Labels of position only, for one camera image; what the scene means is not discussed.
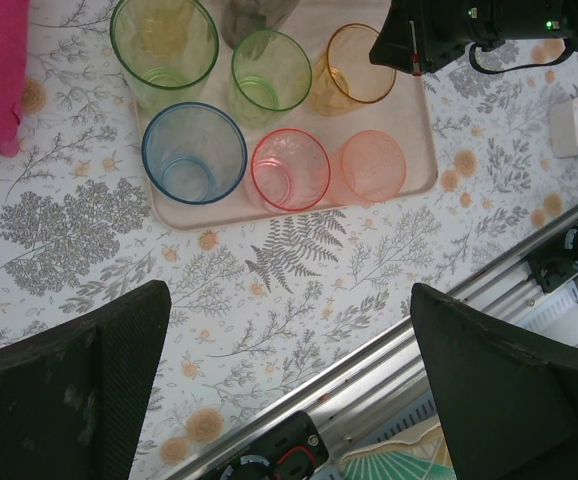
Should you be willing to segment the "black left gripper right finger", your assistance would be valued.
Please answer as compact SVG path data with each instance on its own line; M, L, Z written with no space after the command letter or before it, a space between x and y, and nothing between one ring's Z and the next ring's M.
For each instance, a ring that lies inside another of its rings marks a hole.
M422 283L410 317L457 480L578 480L578 348Z

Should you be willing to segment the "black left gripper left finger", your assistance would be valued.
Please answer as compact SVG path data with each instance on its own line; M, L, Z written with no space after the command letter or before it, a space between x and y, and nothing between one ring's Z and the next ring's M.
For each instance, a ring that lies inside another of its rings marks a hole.
M170 309L152 280L0 348L0 480L128 480Z

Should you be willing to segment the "short amber drinking glass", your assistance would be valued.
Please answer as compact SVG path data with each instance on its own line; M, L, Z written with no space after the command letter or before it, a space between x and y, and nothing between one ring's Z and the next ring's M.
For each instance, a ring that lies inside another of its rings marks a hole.
M323 116L338 116L377 103L392 90L396 71L374 65L369 53L378 31L350 23L337 29L315 62L309 107Z

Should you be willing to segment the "salmon textured drinking glass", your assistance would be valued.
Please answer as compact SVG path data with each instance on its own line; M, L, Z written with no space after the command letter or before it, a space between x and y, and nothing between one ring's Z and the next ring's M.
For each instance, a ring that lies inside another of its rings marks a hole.
M330 165L327 198L337 205L384 202L399 193L406 178L404 153L378 130L350 137L330 155Z

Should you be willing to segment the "small green drinking glass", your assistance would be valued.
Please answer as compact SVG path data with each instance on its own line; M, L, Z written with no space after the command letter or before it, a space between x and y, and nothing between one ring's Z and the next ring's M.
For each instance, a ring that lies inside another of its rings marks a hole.
M312 86L308 55L290 36L260 30L235 48L230 63L228 105L234 120L261 128L301 105Z

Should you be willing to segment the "large grey drinking glass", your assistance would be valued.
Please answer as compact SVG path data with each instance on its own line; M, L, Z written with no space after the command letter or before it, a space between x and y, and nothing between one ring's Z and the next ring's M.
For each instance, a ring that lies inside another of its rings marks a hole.
M234 49L245 37L260 30L277 30L295 10L300 0L225 0L221 34Z

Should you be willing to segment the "pink red-rimmed drinking glass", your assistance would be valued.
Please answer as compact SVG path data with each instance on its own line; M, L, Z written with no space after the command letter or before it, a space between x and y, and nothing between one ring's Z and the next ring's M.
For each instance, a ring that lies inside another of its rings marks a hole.
M330 182L330 160L321 143L303 130L281 128L253 149L244 188L257 207L299 213L319 203Z

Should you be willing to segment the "blue drinking glass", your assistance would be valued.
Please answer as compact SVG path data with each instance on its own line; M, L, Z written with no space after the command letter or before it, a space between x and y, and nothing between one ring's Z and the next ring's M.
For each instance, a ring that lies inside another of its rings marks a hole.
M206 103L183 102L148 123L141 158L160 193L180 204L204 206L239 186L248 149L240 128L225 112Z

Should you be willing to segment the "large green drinking glass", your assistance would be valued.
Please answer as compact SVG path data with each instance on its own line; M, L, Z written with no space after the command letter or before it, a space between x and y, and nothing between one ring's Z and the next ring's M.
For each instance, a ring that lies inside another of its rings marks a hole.
M199 0L119 0L109 26L134 100L155 114L198 99L219 55L219 36Z

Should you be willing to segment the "beige rectangular tray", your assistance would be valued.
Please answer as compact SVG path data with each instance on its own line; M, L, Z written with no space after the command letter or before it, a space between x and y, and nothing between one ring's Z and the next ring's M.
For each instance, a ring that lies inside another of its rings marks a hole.
M362 23L372 27L385 20L388 0L301 0L282 30L296 40L310 58L325 49L330 36L340 27ZM428 193L438 178L433 137L423 82L419 77L398 74L393 89L380 102L340 116L323 116L304 102L282 119L262 129L242 130L247 149L253 151L270 131L298 128L315 137L327 153L335 153L353 135L378 130L389 135L401 148L406 162L406 177L389 205L406 197ZM148 186L148 198L155 217L176 231L206 230L232 224L281 217L254 204L246 186L240 184L225 199L206 206L191 206L168 198L154 184Z

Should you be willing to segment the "green and beige patterned pillow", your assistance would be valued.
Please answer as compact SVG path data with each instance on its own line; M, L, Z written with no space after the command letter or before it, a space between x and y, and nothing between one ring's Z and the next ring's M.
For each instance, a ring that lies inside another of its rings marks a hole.
M339 471L344 480L457 480L437 416L345 455Z

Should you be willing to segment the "floral print tablecloth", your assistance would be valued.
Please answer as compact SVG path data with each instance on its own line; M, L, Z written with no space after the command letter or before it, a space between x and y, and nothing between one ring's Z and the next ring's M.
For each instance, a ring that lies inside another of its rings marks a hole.
M131 480L156 480L578 204L549 108L578 97L578 54L510 42L423 87L438 178L394 205L188 233L147 197L116 0L31 0L21 150L0 156L0 348L167 282L172 317Z

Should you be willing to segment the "wide aluminium frame rail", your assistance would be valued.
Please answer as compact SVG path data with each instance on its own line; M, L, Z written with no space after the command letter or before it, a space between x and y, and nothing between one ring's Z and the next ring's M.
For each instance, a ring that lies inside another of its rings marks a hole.
M578 206L449 291L449 296L519 326L534 306L578 278L563 267L555 289L542 290L528 257L578 223ZM239 430L205 448L159 480L303 480L336 478L325 466L430 390L410 318L378 335Z

